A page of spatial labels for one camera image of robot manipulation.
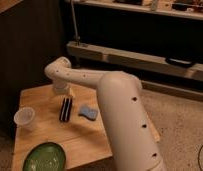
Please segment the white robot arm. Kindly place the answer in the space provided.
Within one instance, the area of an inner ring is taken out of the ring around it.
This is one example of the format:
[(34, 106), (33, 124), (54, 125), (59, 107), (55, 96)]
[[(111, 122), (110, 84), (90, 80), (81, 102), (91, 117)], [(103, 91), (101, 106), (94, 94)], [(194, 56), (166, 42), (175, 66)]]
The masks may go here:
[(117, 171), (166, 171), (142, 104), (141, 81), (123, 71), (73, 69), (59, 57), (44, 69), (58, 94), (71, 83), (96, 91), (97, 103)]

